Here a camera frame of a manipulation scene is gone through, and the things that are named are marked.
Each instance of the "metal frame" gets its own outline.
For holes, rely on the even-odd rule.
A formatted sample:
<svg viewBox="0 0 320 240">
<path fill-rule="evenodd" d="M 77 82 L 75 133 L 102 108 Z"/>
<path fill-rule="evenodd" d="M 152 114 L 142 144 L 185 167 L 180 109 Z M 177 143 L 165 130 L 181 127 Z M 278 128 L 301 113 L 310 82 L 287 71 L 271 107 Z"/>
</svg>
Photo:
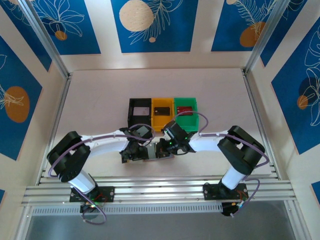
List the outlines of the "metal frame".
<svg viewBox="0 0 320 240">
<path fill-rule="evenodd" d="M 260 57 L 273 30 L 280 20 L 290 0 L 279 0 L 275 9 L 270 14 L 257 44 L 243 70 L 243 79 L 256 118 L 263 144 L 267 155 L 270 157 L 272 174 L 261 177 L 261 186 L 252 201 L 284 201 L 292 229 L 297 239 L 309 240 L 310 235 L 301 210 L 296 200 L 295 193 L 289 180 L 283 180 L 272 146 L 267 138 L 267 133 L 261 118 L 261 112 L 253 93 L 252 82 L 248 79 L 248 73 Z M 18 0 L 22 12 L 40 39 L 41 43 L 55 61 L 61 74 L 65 76 L 66 83 L 56 113 L 49 143 L 42 158 L 42 164 L 38 172 L 36 186 L 28 186 L 22 200 L 21 219 L 19 229 L 12 239 L 24 239 L 27 235 L 31 216 L 33 214 L 78 214 L 78 203 L 70 203 L 70 186 L 59 182 L 57 179 L 47 178 L 43 173 L 47 166 L 46 155 L 52 148 L 58 129 L 60 117 L 71 83 L 70 74 L 64 65 L 58 50 L 44 25 L 38 17 L 32 4 L 28 0 Z M 115 186 L 114 203 L 108 204 L 104 210 L 107 213 L 162 213 L 163 210 L 186 213 L 215 212 L 220 210 L 219 202 L 205 201 L 202 193 L 204 183 L 216 184 L 222 176 L 180 176 L 180 177 L 95 177 L 100 186 Z M 254 181 L 246 182 L 249 194 L 256 188 Z"/>
<path fill-rule="evenodd" d="M 47 154 L 50 152 L 50 150 L 52 149 L 53 145 L 54 145 L 54 140 L 57 134 L 57 130 L 58 130 L 58 126 L 59 126 L 59 122 L 60 122 L 60 118 L 61 118 L 61 114 L 62 111 L 64 109 L 64 105 L 66 102 L 66 98 L 67 98 L 67 94 L 68 94 L 68 90 L 70 87 L 70 83 L 71 83 L 71 79 L 72 79 L 72 73 L 69 75 L 69 77 L 67 78 L 64 87 L 63 87 L 63 92 L 61 94 L 60 97 L 60 101 L 59 101 L 59 106 L 58 109 L 55 113 L 55 119 L 54 119 L 54 123 L 53 123 L 53 127 L 52 127 L 52 131 L 50 134 L 50 138 L 49 138 L 49 142 L 47 144 L 47 146 L 45 147 L 44 153 L 43 153 L 43 157 L 42 157 L 42 162 L 35 180 L 35 185 L 38 185 L 40 183 L 42 174 L 46 171 L 46 167 L 48 164 L 47 161 Z"/>
<path fill-rule="evenodd" d="M 266 47 L 273 31 L 275 30 L 290 1 L 291 0 L 277 0 L 277 3 L 275 4 L 274 9 L 272 10 L 268 20 L 266 21 L 266 24 L 255 46 L 253 47 L 252 53 L 244 67 L 245 75 L 250 72 L 256 61 L 259 59 L 262 51 Z"/>
<path fill-rule="evenodd" d="M 41 19 L 39 18 L 36 10 L 33 8 L 32 3 L 29 0 L 17 0 L 22 10 L 25 18 L 30 23 L 36 36 L 39 38 L 40 42 L 44 46 L 45 50 L 56 63 L 56 66 L 60 73 L 67 79 L 69 76 L 69 71 L 62 61 L 60 54 L 52 41 L 50 35 L 48 34 L 45 26 L 43 25 Z"/>
</svg>

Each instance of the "red object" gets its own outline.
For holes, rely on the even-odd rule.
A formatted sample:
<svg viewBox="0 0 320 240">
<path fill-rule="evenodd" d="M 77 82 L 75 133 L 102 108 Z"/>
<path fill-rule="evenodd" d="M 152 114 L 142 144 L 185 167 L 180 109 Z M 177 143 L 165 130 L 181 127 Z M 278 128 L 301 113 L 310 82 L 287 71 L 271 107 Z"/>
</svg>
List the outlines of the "red object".
<svg viewBox="0 0 320 240">
<path fill-rule="evenodd" d="M 191 106 L 177 106 L 176 107 L 176 112 L 179 113 L 183 113 L 185 111 L 192 111 L 192 107 Z M 192 112 L 186 112 L 184 114 L 181 114 L 180 116 L 191 116 L 193 115 Z"/>
</svg>

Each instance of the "floor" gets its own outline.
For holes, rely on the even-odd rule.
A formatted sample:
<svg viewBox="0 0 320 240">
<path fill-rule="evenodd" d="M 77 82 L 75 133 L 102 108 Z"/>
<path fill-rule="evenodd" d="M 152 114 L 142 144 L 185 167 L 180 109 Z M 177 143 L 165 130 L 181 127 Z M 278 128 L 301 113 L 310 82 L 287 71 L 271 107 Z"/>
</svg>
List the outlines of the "floor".
<svg viewBox="0 0 320 240">
<path fill-rule="evenodd" d="M 70 131 L 99 135 L 127 127 L 130 98 L 175 97 L 196 98 L 198 111 L 209 119 L 203 132 L 238 125 L 262 142 L 239 68 L 75 71 L 54 142 Z M 204 124 L 200 118 L 199 126 Z M 93 177 L 162 177 L 223 175 L 229 166 L 221 152 L 126 164 L 118 152 L 108 152 L 88 159 L 83 169 Z M 271 170 L 265 165 L 252 174 L 268 176 Z"/>
</svg>

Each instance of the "orange circle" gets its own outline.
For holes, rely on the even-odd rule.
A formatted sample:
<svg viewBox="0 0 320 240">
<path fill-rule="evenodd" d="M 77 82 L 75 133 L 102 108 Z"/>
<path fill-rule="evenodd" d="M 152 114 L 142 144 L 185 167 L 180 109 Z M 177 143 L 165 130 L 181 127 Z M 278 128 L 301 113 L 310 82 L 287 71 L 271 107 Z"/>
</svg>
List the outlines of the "orange circle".
<svg viewBox="0 0 320 240">
<path fill-rule="evenodd" d="M 16 123 L 23 123 L 30 110 L 30 100 L 27 92 L 20 86 L 12 86 L 5 92 L 4 97 L 9 100 L 4 106 L 8 117 Z"/>
<path fill-rule="evenodd" d="M 154 43 L 154 42 L 156 42 L 156 38 L 155 38 L 155 37 L 153 37 L 153 36 L 152 36 L 152 37 L 150 37 L 150 38 L 149 38 L 149 42 L 150 42 L 150 43 Z"/>
<path fill-rule="evenodd" d="M 54 33 L 54 35 L 55 35 L 55 37 L 57 38 L 57 39 L 59 39 L 60 41 L 64 41 L 64 40 L 67 40 L 67 34 L 64 32 L 64 31 L 56 31 L 55 33 Z"/>
<path fill-rule="evenodd" d="M 301 110 L 306 109 L 308 106 L 308 98 L 305 95 L 301 95 L 298 97 L 298 101 L 296 103 Z"/>
<path fill-rule="evenodd" d="M 246 48 L 254 47 L 265 25 L 266 23 L 264 21 L 260 21 L 254 25 L 247 27 L 241 33 L 240 44 Z"/>
</svg>

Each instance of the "beige circle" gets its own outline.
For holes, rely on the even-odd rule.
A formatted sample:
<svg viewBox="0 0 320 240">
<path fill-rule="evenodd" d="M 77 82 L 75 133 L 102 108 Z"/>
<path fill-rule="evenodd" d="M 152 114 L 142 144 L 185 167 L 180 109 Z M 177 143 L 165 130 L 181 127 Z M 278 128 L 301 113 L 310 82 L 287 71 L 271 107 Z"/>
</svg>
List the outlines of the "beige circle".
<svg viewBox="0 0 320 240">
<path fill-rule="evenodd" d="M 120 9 L 119 17 L 125 29 L 131 32 L 146 30 L 154 22 L 151 8 L 141 0 L 127 1 Z"/>
<path fill-rule="evenodd" d="M 155 38 L 155 37 L 152 36 L 152 37 L 149 38 L 149 42 L 150 42 L 150 43 L 154 43 L 155 41 L 156 41 L 156 38 Z"/>
<path fill-rule="evenodd" d="M 14 4 L 14 5 L 19 5 L 18 0 L 8 0 L 10 3 Z"/>
<path fill-rule="evenodd" d="M 235 4 L 238 0 L 225 0 L 227 4 L 232 5 Z"/>
</svg>

